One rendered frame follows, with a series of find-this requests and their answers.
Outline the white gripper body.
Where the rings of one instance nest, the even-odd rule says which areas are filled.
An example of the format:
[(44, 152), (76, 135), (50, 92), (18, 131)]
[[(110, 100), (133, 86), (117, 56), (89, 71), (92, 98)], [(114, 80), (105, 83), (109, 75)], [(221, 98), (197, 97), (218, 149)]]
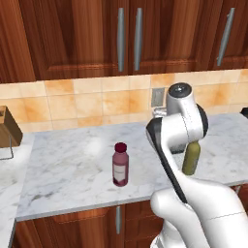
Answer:
[(155, 108), (153, 110), (153, 116), (154, 117), (165, 117), (167, 115), (167, 109), (166, 108)]

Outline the brown wooden block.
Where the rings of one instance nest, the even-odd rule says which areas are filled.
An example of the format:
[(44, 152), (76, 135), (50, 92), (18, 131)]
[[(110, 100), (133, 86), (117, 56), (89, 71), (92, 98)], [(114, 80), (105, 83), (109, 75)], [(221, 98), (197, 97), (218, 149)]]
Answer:
[(7, 106), (0, 106), (0, 148), (20, 146), (23, 133)]

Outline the wooden wall cupboard door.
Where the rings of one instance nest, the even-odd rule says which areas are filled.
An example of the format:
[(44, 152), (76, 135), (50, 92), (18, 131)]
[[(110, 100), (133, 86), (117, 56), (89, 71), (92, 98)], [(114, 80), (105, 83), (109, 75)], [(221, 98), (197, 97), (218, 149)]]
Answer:
[(0, 82), (35, 81), (18, 0), (0, 0)]
[[(128, 74), (129, 0), (19, 0), (38, 80)], [(118, 9), (124, 8), (124, 70), (118, 72)]]
[[(232, 25), (229, 28), (229, 38), (225, 40), (226, 49), (220, 54), (229, 15)], [(248, 0), (222, 0), (208, 69), (248, 69)]]
[[(130, 0), (129, 74), (194, 72), (210, 0)], [(139, 70), (134, 69), (137, 9), (142, 8)]]

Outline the grey wall outlet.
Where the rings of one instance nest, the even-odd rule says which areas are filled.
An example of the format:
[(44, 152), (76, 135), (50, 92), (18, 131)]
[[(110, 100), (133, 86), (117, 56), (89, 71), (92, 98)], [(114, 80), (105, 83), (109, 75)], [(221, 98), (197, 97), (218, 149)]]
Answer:
[(164, 88), (153, 88), (152, 89), (152, 96), (151, 96), (151, 106), (154, 107), (161, 107), (163, 105), (165, 95)]

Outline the wooden base cupboard door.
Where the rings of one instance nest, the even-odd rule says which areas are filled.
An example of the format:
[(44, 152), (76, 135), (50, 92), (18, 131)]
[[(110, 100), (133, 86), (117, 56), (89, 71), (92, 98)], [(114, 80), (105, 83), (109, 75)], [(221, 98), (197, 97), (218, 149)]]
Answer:
[(125, 248), (150, 248), (162, 227), (163, 219), (152, 212), (150, 201), (125, 205)]
[(116, 206), (17, 222), (11, 248), (124, 248), (125, 210), (116, 234)]
[(237, 193), (245, 211), (248, 213), (248, 183), (232, 186), (232, 189)]

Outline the olive green wine bottle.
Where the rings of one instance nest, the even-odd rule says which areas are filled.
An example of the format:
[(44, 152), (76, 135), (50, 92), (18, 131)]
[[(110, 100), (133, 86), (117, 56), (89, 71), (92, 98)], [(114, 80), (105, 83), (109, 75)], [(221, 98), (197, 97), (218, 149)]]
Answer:
[(201, 154), (201, 147), (197, 141), (193, 141), (187, 145), (182, 171), (186, 175), (193, 175), (196, 171), (198, 160)]

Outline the purple juice bottle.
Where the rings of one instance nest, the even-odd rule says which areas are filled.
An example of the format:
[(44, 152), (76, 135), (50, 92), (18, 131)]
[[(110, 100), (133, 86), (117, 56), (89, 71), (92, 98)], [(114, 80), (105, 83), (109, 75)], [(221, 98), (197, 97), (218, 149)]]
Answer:
[(118, 142), (114, 146), (112, 155), (112, 181), (118, 187), (123, 187), (128, 183), (129, 175), (129, 155), (127, 144)]

